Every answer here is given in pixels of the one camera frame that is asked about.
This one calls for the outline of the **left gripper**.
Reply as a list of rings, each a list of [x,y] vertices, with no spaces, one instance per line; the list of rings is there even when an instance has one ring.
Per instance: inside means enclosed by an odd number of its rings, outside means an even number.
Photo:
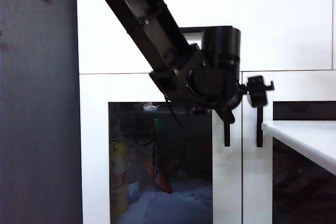
[[[240,84],[238,82],[210,82],[211,94],[215,96],[215,103],[211,110],[215,110],[224,123],[233,124],[235,117],[232,110],[242,100]]]

